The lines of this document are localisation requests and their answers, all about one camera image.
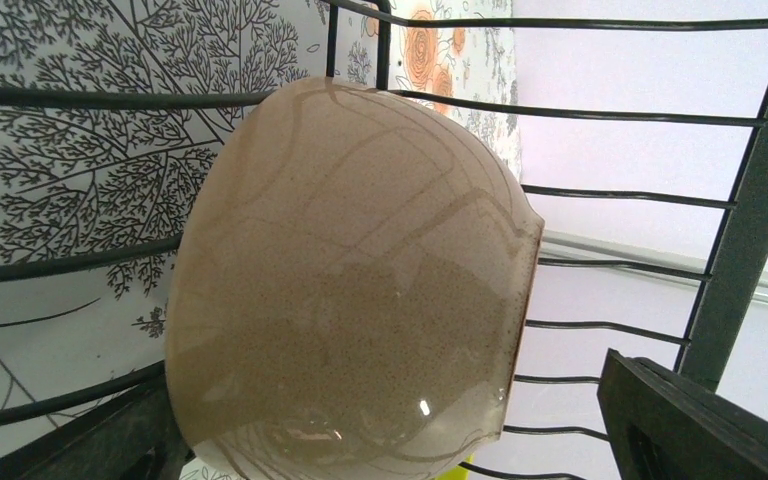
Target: speckled bowl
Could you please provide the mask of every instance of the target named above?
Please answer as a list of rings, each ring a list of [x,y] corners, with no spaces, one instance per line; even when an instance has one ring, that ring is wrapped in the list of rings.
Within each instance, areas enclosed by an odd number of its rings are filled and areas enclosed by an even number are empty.
[[[199,193],[166,368],[209,465],[430,478],[499,437],[543,220],[431,109],[310,78],[267,98]]]

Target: tree branch pattern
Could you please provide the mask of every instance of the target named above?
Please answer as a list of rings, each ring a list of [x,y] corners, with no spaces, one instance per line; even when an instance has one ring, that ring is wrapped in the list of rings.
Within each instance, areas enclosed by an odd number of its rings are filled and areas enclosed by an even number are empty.
[[[178,94],[274,89],[308,75],[298,67],[298,33],[276,8],[277,0],[0,0],[0,84]],[[7,139],[1,259],[49,260],[179,233],[243,115],[241,108],[0,108]],[[107,282],[117,298],[134,287],[148,294],[171,256],[109,267]]]

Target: floral tablecloth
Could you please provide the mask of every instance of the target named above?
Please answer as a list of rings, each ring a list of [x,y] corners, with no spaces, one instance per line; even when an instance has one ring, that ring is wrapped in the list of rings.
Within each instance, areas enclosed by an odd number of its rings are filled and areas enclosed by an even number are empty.
[[[392,0],[412,18],[510,16],[511,0]],[[0,0],[0,85],[132,93],[277,88],[325,68],[318,0]],[[378,24],[341,12],[337,74],[374,85]],[[507,29],[392,35],[391,88],[515,103]],[[516,116],[429,104],[519,175]],[[108,112],[0,108],[0,264],[135,245],[182,229],[247,109]],[[162,358],[173,254],[0,284],[0,409]],[[0,428],[0,456],[94,405]],[[224,474],[197,461],[182,478]]]

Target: rack wire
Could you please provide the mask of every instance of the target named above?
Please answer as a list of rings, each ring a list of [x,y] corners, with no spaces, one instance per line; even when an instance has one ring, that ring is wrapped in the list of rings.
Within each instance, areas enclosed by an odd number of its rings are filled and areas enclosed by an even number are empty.
[[[409,28],[542,28],[542,29],[600,29],[624,31],[701,32],[768,29],[768,19],[728,21],[661,22],[603,19],[535,19],[485,18],[454,20],[411,20],[394,16],[388,0],[358,0],[374,4],[378,10],[352,0],[322,0],[330,4],[326,75],[334,76],[337,24],[340,10],[355,12],[379,20],[376,87],[388,89],[391,26]],[[529,328],[544,329],[612,329],[628,335],[650,338],[679,346],[674,370],[681,375],[715,390],[725,369],[729,353],[746,314],[752,293],[760,279],[768,256],[768,88],[759,114],[754,118],[684,115],[657,112],[612,112],[535,108],[500,105],[458,98],[442,97],[423,92],[389,90],[406,98],[422,99],[456,107],[489,112],[513,113],[554,118],[591,121],[669,122],[698,125],[728,125],[751,128],[745,155],[735,176],[727,200],[669,195],[646,191],[576,190],[548,186],[523,185],[531,195],[551,195],[568,198],[603,200],[644,200],[714,208],[723,211],[719,230],[703,271],[689,271],[663,265],[624,260],[564,260],[541,257],[539,264],[561,268],[625,268],[678,277],[698,282],[696,299],[681,337],[666,335],[615,322],[556,322],[528,319]],[[0,106],[109,109],[109,110],[174,110],[210,109],[253,106],[271,92],[210,95],[128,94],[106,92],[67,92],[0,87]],[[0,265],[0,282],[62,275],[95,269],[128,260],[173,252],[181,235],[105,252],[78,255],[54,260]],[[41,317],[14,324],[34,323]],[[0,410],[0,426],[51,414],[127,390],[163,375],[163,363],[137,370],[131,374],[78,390],[66,395],[18,407]],[[596,384],[592,376],[544,377],[517,374],[516,382],[541,385]],[[506,425],[504,431],[525,435],[586,435],[607,440],[604,433],[578,426],[536,428]],[[462,466],[472,472],[500,479],[581,479],[568,473],[509,473],[471,464]]]

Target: dish rack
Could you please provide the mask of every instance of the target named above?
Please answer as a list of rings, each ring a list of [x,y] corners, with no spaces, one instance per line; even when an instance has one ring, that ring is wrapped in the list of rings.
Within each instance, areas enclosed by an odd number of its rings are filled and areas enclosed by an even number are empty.
[[[392,25],[409,28],[542,28],[599,29],[663,32],[700,32],[768,29],[768,19],[726,21],[637,21],[529,18],[480,18],[453,20],[410,20],[390,14],[389,0],[321,0],[330,4],[325,74],[334,76],[337,20],[342,9],[379,21],[376,88],[389,90],[390,37]],[[525,194],[558,197],[644,200],[722,210],[722,220],[703,271],[673,268],[626,260],[569,260],[541,257],[539,264],[559,268],[618,268],[697,282],[699,287],[684,335],[681,337],[631,327],[614,322],[540,322],[527,320],[529,328],[597,329],[607,328],[679,346],[673,370],[714,391],[725,370],[731,348],[749,307],[768,255],[768,88],[757,117],[685,115],[673,113],[587,111],[482,103],[442,97],[424,92],[390,90],[406,98],[439,102],[456,107],[517,115],[581,119],[591,121],[669,122],[751,128],[752,133],[734,179],[728,200],[715,200],[645,191],[576,190],[523,185]],[[241,107],[257,105],[270,92],[211,95],[140,95],[103,92],[44,91],[0,87],[0,106],[38,108],[81,108],[111,110],[177,110]],[[0,282],[61,275],[114,265],[143,256],[172,252],[180,234],[140,245],[100,253],[0,266]],[[35,403],[0,410],[0,426],[51,414],[66,408],[99,400],[133,387],[162,380],[162,362],[90,388]],[[541,377],[517,374],[515,381],[544,385],[596,384],[592,376]],[[529,428],[506,425],[512,434],[579,433],[607,440],[607,435],[587,428],[558,426]],[[499,472],[478,465],[462,464],[470,471],[500,479],[580,478],[566,473]]]

